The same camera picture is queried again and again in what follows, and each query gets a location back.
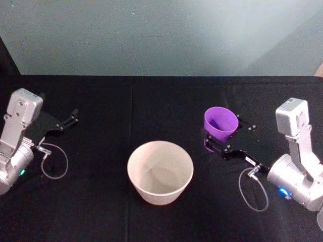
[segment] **cable connector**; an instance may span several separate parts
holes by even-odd
[[[260,166],[256,165],[250,172],[248,172],[248,177],[258,180],[255,174],[260,170]]]

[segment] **plastic cup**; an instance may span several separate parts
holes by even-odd
[[[239,121],[236,115],[224,107],[211,107],[204,115],[204,128],[221,142],[238,128]]]
[[[144,200],[165,205],[176,200],[191,181],[193,162],[182,147],[167,141],[152,141],[131,154],[127,170]]]

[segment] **black tablecloth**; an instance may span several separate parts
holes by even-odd
[[[229,108],[257,124],[266,143],[257,159],[272,165],[277,155],[288,153],[275,110],[296,97],[308,101],[313,149],[322,159],[321,83],[315,77],[2,78],[0,113],[6,113],[11,93],[24,87],[46,94],[43,111],[64,119],[76,107],[80,121],[63,137],[48,139],[69,157],[63,179],[43,176],[36,155],[0,197],[0,241],[322,241],[316,213],[285,200],[261,175],[270,205],[263,213],[250,210],[238,190],[248,164],[210,154],[200,137],[204,112]],[[126,172],[131,152],[153,140],[180,145],[194,163],[191,183],[166,206],[142,200]],[[64,159],[57,157],[47,166],[58,175]],[[249,201],[264,206],[256,183],[247,178],[242,183]]]

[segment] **cup rim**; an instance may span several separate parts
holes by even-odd
[[[130,175],[129,175],[129,161],[130,161],[130,159],[132,158],[132,156],[134,155],[135,151],[137,151],[137,150],[138,150],[139,148],[141,148],[142,146],[148,145],[148,144],[150,144],[150,143],[156,143],[156,142],[158,142],[158,143],[160,143],[160,142],[163,142],[163,143],[169,143],[169,144],[171,144],[171,145],[178,146],[179,148],[181,148],[181,149],[182,149],[182,150],[183,150],[183,151],[188,155],[188,157],[190,158],[191,165],[192,165],[191,174],[190,174],[190,176],[189,176],[189,178],[188,178],[187,182],[186,182],[183,186],[181,186],[179,189],[177,189],[177,190],[175,190],[175,191],[173,191],[173,192],[170,192],[170,193],[163,193],[163,194],[160,194],[160,193],[152,193],[152,192],[146,191],[146,190],[144,190],[144,189],[142,189],[142,188],[140,188],[140,187],[136,186],[136,185],[134,184],[134,182],[131,180],[131,177],[130,177]],[[192,161],[191,156],[190,156],[190,155],[187,153],[187,151],[186,151],[186,150],[184,150],[181,146],[179,146],[179,145],[177,145],[177,144],[175,144],[175,143],[169,142],[169,141],[164,141],[164,140],[154,140],[154,141],[149,141],[149,142],[147,142],[147,143],[144,143],[144,144],[142,144],[142,145],[138,146],[138,147],[137,147],[137,148],[136,148],[136,149],[131,153],[131,155],[130,155],[130,157],[129,157],[129,159],[128,159],[128,163],[127,163],[127,173],[128,173],[129,180],[131,181],[132,185],[133,185],[136,189],[139,189],[139,190],[140,190],[140,191],[142,191],[143,193],[146,193],[146,194],[149,194],[149,195],[152,195],[152,196],[165,197],[165,196],[169,196],[169,195],[173,195],[173,194],[179,193],[181,190],[183,190],[183,189],[185,189],[185,188],[187,187],[187,185],[191,182],[192,177],[193,177],[193,173],[194,173],[194,165],[193,165],[193,161]]]
[[[232,130],[230,130],[230,131],[223,131],[223,130],[219,130],[219,129],[217,129],[217,128],[215,128],[215,127],[213,127],[210,123],[209,123],[209,121],[206,119],[206,113],[209,111],[209,110],[211,110],[211,109],[225,109],[226,111],[228,111],[229,113],[231,113],[234,117],[235,117],[235,120],[237,121],[237,126],[234,128],[234,129],[232,129]],[[204,120],[207,122],[207,124],[208,125],[210,125],[210,127],[212,128],[212,129],[215,129],[215,130],[217,130],[217,131],[220,131],[220,132],[222,132],[222,133],[232,133],[232,132],[234,132],[237,128],[238,128],[238,126],[239,126],[239,120],[238,120],[238,118],[237,118],[237,116],[231,111],[231,110],[229,110],[229,109],[227,109],[227,108],[225,108],[225,107],[219,107],[219,106],[215,106],[215,107],[210,107],[208,110],[206,110],[205,111],[205,113],[204,113]]]

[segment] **purple cup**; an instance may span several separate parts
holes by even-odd
[[[224,107],[211,107],[204,115],[204,128],[221,142],[238,128],[239,121],[236,115]]]

